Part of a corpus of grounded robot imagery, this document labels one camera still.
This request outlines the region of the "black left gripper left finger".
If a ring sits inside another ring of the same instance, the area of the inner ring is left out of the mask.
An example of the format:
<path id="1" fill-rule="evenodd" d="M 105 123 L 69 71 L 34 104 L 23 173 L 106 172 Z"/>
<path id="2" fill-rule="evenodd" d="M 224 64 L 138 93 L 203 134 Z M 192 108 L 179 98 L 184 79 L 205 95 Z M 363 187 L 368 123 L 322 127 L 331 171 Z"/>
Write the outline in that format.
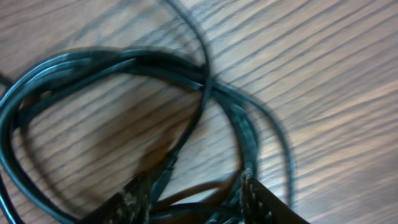
<path id="1" fill-rule="evenodd" d="M 150 179 L 138 175 L 79 223 L 148 224 L 150 197 Z"/>

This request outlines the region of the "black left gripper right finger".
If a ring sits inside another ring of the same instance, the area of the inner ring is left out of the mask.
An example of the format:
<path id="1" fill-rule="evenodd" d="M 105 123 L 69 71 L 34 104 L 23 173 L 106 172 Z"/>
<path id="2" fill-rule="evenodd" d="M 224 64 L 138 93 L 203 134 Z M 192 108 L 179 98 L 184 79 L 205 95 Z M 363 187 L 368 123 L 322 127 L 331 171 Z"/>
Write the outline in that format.
<path id="1" fill-rule="evenodd" d="M 309 224 L 249 170 L 241 173 L 241 213 L 245 224 Z"/>

